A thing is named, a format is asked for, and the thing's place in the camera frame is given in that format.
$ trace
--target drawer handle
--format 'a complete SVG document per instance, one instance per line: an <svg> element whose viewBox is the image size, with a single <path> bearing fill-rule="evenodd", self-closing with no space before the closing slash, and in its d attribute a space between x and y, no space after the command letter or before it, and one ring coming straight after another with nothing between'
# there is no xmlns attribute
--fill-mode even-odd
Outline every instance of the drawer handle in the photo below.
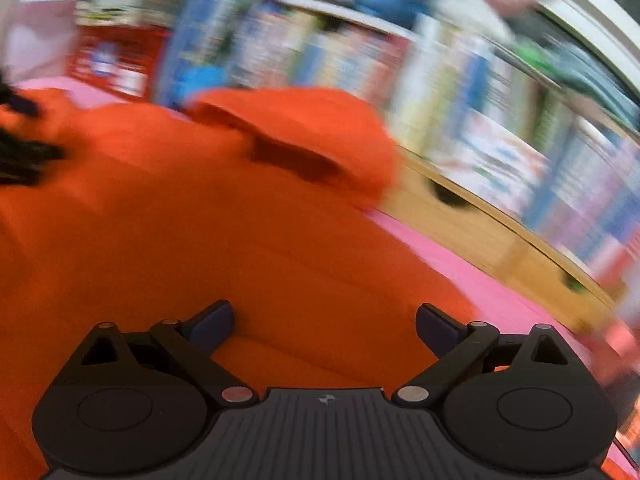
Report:
<svg viewBox="0 0 640 480"><path fill-rule="evenodd" d="M572 292L576 292L577 294L581 294L585 290L585 286L576 280L572 275L570 275L566 270L562 271L562 282L564 286L571 290Z"/></svg>
<svg viewBox="0 0 640 480"><path fill-rule="evenodd" d="M449 205L451 207L456 207L459 209L467 209L473 207L471 203L462 198L460 195L454 193L452 190L447 189L446 187L434 182L428 177L424 178L425 181L431 184L433 190L436 194L436 198L440 200L443 204Z"/></svg>

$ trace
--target red box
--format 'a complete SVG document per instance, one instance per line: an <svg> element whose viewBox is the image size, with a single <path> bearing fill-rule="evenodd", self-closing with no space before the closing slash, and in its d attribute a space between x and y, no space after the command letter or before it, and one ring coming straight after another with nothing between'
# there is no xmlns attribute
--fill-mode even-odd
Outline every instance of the red box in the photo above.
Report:
<svg viewBox="0 0 640 480"><path fill-rule="evenodd" d="M79 27L67 75L130 101L151 101L162 49L170 35L161 27Z"/></svg>

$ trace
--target book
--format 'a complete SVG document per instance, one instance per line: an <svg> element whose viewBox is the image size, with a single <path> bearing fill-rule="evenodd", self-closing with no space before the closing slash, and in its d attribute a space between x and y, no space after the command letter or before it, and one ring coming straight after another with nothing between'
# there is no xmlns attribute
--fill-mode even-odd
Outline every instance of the book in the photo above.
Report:
<svg viewBox="0 0 640 480"><path fill-rule="evenodd" d="M349 24L341 27L339 32L344 36L345 47L338 60L338 73L335 87L348 91L353 84L358 57L361 54L361 49L363 49L367 42L369 31Z"/></svg>
<svg viewBox="0 0 640 480"><path fill-rule="evenodd" d="M571 115L562 96L556 90L549 89L542 95L542 104L538 120L531 136L531 145L545 156L558 141L560 130L566 127L566 118Z"/></svg>
<svg viewBox="0 0 640 480"><path fill-rule="evenodd" d="M158 105L179 105L181 83L194 66L194 52L201 45L206 23L215 15L220 0L186 0L177 26L166 50L156 80L154 102Z"/></svg>
<svg viewBox="0 0 640 480"><path fill-rule="evenodd" d="M537 116L538 83L522 70L513 68L505 126L525 142L530 142Z"/></svg>
<svg viewBox="0 0 640 480"><path fill-rule="evenodd" d="M431 160L436 161L437 158L446 154L462 137L465 117L470 110L478 107L477 99L486 89L488 58L492 49L491 44L484 38L480 36L472 38L454 102L443 123L443 131L437 150L430 153Z"/></svg>
<svg viewBox="0 0 640 480"><path fill-rule="evenodd" d="M255 58L257 57L257 41L266 33L269 14L278 7L269 1L253 6L239 25L234 37L228 64L229 79L236 86L250 87L252 83Z"/></svg>
<svg viewBox="0 0 640 480"><path fill-rule="evenodd" d="M324 58L314 81L315 86L332 87L335 85L338 78L338 64L342 59L345 46L345 37L342 35L337 32L331 32L327 35Z"/></svg>
<svg viewBox="0 0 640 480"><path fill-rule="evenodd" d="M633 213L638 196L640 196L640 155L636 156L633 169L625 175L622 188L575 251L578 259L586 264L590 273L598 269L599 264L596 260L602 258L607 240L611 240L612 234L622 229L621 225L624 222L633 219L630 215Z"/></svg>
<svg viewBox="0 0 640 480"><path fill-rule="evenodd" d="M515 70L495 54L490 56L486 98L480 111L504 127L509 124L510 93Z"/></svg>
<svg viewBox="0 0 640 480"><path fill-rule="evenodd" d="M546 158L476 110L462 139L437 167L449 180L514 218L520 218L540 183Z"/></svg>
<svg viewBox="0 0 640 480"><path fill-rule="evenodd" d="M558 235L572 215L580 208L587 183L584 176L597 171L602 166L602 159L614 149L610 140L585 118L578 119L575 134L573 156L562 162L558 176L551 185L552 200L545 219L534 231L553 246L557 244Z"/></svg>
<svg viewBox="0 0 640 480"><path fill-rule="evenodd" d="M281 9L266 9L261 16L262 26L251 38L251 47L247 49L247 86L261 88L267 85L271 69L270 60L278 48L278 42L283 35L286 18Z"/></svg>
<svg viewBox="0 0 640 480"><path fill-rule="evenodd" d="M586 192L580 199L581 207L559 237L559 249L565 253L575 253L581 241L594 228L612 197L623 187L624 174L632 170L640 150L629 137L621 137L610 132L607 138L615 145L614 153L609 153L603 158L600 168L584 175L587 182Z"/></svg>
<svg viewBox="0 0 640 480"><path fill-rule="evenodd" d="M640 179L640 157L637 159L636 166L631 172L631 178ZM629 181L612 197L606 208L600 214L592 228L586 233L583 240L580 241L578 248L574 251L577 261L584 265L586 272L590 272L587 264L591 262L602 244L607 237L608 232L611 229L612 224L619 218L620 212L624 210L626 202L630 193L639 192L637 189L638 184L633 184Z"/></svg>
<svg viewBox="0 0 640 480"><path fill-rule="evenodd" d="M314 34L300 58L296 75L291 81L292 86L313 86L318 76L318 71L322 67L327 41L326 34L322 32Z"/></svg>
<svg viewBox="0 0 640 480"><path fill-rule="evenodd" d="M606 234L594 252L593 257L586 262L588 271L597 281L605 278L610 266L625 252L632 243L640 222L640 197L630 193L622 208L606 227Z"/></svg>
<svg viewBox="0 0 640 480"><path fill-rule="evenodd" d="M300 56L308 43L309 38L321 25L321 20L314 14L298 10L293 20L294 26L290 28L284 48L288 51L282 71L287 81L291 81L295 69L300 63Z"/></svg>
<svg viewBox="0 0 640 480"><path fill-rule="evenodd" d="M224 41L232 33L230 25L238 15L242 6L247 6L252 0L220 0L217 9L208 18L202 38L194 46L196 60L204 64L213 62L224 45Z"/></svg>
<svg viewBox="0 0 640 480"><path fill-rule="evenodd" d="M410 42L407 38L399 36L386 38L386 45L380 59L372 67L367 89L364 92L364 99L373 107L378 109L386 107L409 46Z"/></svg>
<svg viewBox="0 0 640 480"><path fill-rule="evenodd" d="M408 40L414 40L414 33L410 30L395 25L393 23L381 20L368 14L358 12L357 10L348 9L340 5L335 5L322 0L276 0L278 3L294 7L297 9L309 10L311 12L319 12L327 16L340 18L345 22L356 23L370 30L376 30L384 34L392 34Z"/></svg>
<svg viewBox="0 0 640 480"><path fill-rule="evenodd" d="M614 288L631 271L640 256L640 222L636 221L629 236L622 241L599 269L594 279L605 289Z"/></svg>
<svg viewBox="0 0 640 480"><path fill-rule="evenodd" d="M370 34L354 62L353 76L347 91L356 97L363 97L367 80L383 54L385 40L378 35Z"/></svg>
<svg viewBox="0 0 640 480"><path fill-rule="evenodd" d="M287 53L284 48L287 31L291 27L289 13L275 13L272 20L264 44L259 50L253 88L277 88L287 83L281 74L281 66Z"/></svg>
<svg viewBox="0 0 640 480"><path fill-rule="evenodd" d="M396 141L416 152L422 135L418 115L432 87L432 68L444 50L438 42L443 25L424 14L415 24L415 41L410 43L406 60L390 100L386 122Z"/></svg>
<svg viewBox="0 0 640 480"><path fill-rule="evenodd" d="M430 102L425 106L428 122L419 154L426 158L433 158L434 154L440 153L442 141L449 135L447 118L456 106L456 93L465 77L465 69L474 56L470 48L476 39L467 32L454 33L440 73L436 76Z"/></svg>
<svg viewBox="0 0 640 480"><path fill-rule="evenodd" d="M562 133L556 150L547 157L548 163L542 183L536 191L529 208L523 216L523 224L532 232L537 232L545 221L549 207L552 204L555 193L552 186L558 179L561 171L570 166L575 159L580 147L580 138L577 133L577 121L571 115L572 120L568 128Z"/></svg>

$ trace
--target metal screw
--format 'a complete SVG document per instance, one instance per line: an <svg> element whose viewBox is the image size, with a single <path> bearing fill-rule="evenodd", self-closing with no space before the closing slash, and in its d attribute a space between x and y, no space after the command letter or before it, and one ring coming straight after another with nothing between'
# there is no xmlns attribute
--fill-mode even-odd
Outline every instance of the metal screw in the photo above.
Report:
<svg viewBox="0 0 640 480"><path fill-rule="evenodd" d="M230 386L222 390L222 398L226 402L247 402L254 398L254 393L246 386Z"/></svg>
<svg viewBox="0 0 640 480"><path fill-rule="evenodd" d="M398 397L405 402L421 402L429 397L429 391L422 386L403 386L398 390Z"/></svg>

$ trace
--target wooden shelf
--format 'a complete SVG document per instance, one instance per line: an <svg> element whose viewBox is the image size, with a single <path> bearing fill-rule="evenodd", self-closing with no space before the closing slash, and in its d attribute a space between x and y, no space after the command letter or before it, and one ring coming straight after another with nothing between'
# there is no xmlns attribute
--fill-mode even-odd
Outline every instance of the wooden shelf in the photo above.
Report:
<svg viewBox="0 0 640 480"><path fill-rule="evenodd" d="M449 189L474 207L477 207L485 214L494 218L495 221L500 222L500 224L518 235L522 240L526 241L528 244L543 253L549 260L553 261L553 263L564 270L568 275L575 278L589 293L600 300L608 308L613 309L615 307L614 300L593 280L591 276L584 272L569 258L564 256L564 254L547 244L542 238L533 234L517 220L503 213L498 208L495 208L477 195L474 195L462 186L459 186L448 178L442 176L430 163L415 155L415 153L412 153L402 147L399 147L399 150L402 154L405 166L417 171L417 173L420 173L422 176L436 182L442 187Z"/></svg>

